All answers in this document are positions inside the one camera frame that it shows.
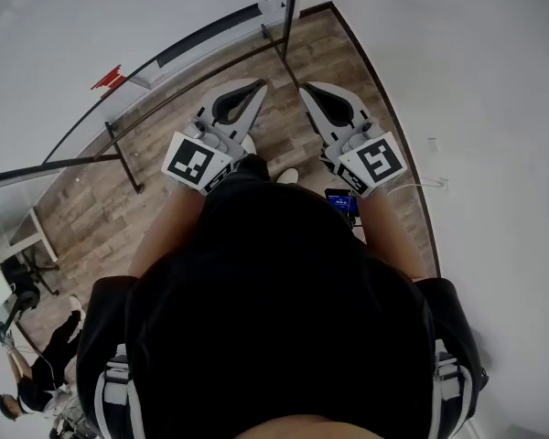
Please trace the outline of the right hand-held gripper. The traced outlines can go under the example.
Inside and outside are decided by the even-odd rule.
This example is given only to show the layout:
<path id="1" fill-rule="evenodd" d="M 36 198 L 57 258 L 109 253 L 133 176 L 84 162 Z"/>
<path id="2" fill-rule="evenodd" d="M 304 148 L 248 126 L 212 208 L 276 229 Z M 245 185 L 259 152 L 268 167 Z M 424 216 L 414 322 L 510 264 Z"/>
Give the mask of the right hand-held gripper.
<path id="1" fill-rule="evenodd" d="M 320 160 L 357 196 L 367 198 L 405 173 L 394 135 L 370 117 L 356 94 L 315 81 L 301 85 L 298 93 L 314 131 L 327 145 Z"/>

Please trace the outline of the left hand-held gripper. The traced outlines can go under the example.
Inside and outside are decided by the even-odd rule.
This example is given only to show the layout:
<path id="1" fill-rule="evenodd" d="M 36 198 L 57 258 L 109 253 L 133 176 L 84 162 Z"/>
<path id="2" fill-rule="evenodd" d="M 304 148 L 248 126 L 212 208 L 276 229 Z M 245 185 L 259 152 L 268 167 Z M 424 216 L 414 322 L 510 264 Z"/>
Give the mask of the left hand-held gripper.
<path id="1" fill-rule="evenodd" d="M 267 91 L 265 82 L 250 78 L 210 89 L 186 127 L 174 133 L 161 172 L 207 196 L 246 155 L 242 140 Z"/>

